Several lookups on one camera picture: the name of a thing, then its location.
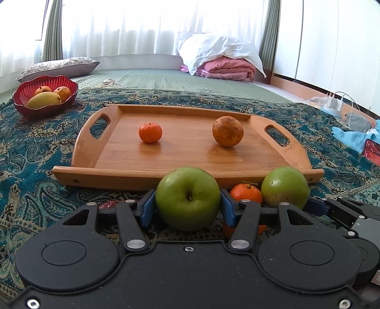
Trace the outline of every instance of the green curtain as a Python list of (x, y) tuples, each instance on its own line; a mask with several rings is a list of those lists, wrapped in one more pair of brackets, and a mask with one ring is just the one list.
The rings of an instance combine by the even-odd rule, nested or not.
[(280, 23), (280, 0), (269, 0), (268, 17), (259, 56), (265, 70), (273, 71)]
[(53, 0), (46, 27), (45, 44), (41, 61), (63, 59), (62, 52), (62, 1)]

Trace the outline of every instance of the wooden tray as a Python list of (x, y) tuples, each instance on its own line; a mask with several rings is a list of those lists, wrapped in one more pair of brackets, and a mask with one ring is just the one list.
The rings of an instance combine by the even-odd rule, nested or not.
[[(223, 148), (212, 136), (212, 125), (221, 116), (232, 116), (244, 127), (242, 141)], [(90, 128), (103, 118), (107, 128), (99, 139)], [(163, 130), (155, 144), (143, 143), (138, 129), (143, 123), (157, 122)], [(267, 133), (275, 128), (289, 140), (280, 146)], [(53, 173), (66, 186), (115, 190), (156, 188), (168, 172), (183, 166), (208, 171), (220, 188), (237, 182), (261, 183), (280, 166), (300, 170), (309, 183), (323, 176), (312, 169), (300, 143), (276, 122), (249, 114), (201, 108), (154, 105), (109, 105), (95, 112), (85, 123), (75, 143), (71, 167), (55, 166)]]

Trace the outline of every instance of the scalloped fruit bowl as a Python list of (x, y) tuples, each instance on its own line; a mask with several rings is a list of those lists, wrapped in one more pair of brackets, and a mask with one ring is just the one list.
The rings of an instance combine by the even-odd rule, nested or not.
[[(71, 90), (71, 97), (59, 105), (48, 105), (38, 109), (26, 107), (29, 99), (39, 86), (49, 86), (53, 91), (58, 87), (66, 86)], [(68, 109), (78, 94), (78, 84), (66, 76), (39, 76), (31, 81), (23, 82), (13, 94), (13, 104), (17, 111), (28, 119), (43, 119), (60, 114)]]

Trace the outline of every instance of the pink folded blanket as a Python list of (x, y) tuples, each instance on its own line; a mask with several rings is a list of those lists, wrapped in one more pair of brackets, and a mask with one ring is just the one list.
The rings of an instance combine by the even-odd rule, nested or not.
[[(188, 72), (185, 65), (180, 66), (181, 71)], [(218, 78), (224, 80), (253, 81), (256, 68), (244, 59), (231, 59), (225, 56), (202, 64), (196, 71), (196, 76), (206, 78)]]

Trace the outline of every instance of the teal patterned cloth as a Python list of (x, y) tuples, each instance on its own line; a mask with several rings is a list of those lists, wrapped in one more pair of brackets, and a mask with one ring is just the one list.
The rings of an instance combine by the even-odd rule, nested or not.
[[(0, 105), (2, 297), (11, 299), (24, 288), (14, 266), (15, 254), (23, 242), (88, 201), (139, 199), (142, 196), (141, 193), (124, 191), (66, 188), (51, 172), (55, 165), (70, 165), (75, 139), (89, 116), (107, 104), (116, 103), (229, 110), (275, 120), (307, 150), (313, 168), (325, 170), (322, 181), (311, 186), (312, 197), (348, 196), (380, 204), (380, 167), (333, 138), (331, 128), (341, 126), (332, 116), (300, 103), (273, 104), (178, 91), (91, 89), (80, 90), (72, 109), (62, 115), (43, 121), (28, 121), (14, 109), (10, 100)], [(99, 125), (94, 128), (94, 133), (102, 129)], [(334, 226), (327, 218), (319, 220)], [(210, 227), (196, 233), (175, 231), (155, 217), (149, 230), (144, 232), (153, 243), (159, 239), (222, 239), (221, 230), (220, 217)], [(117, 242), (114, 229), (103, 232)]]

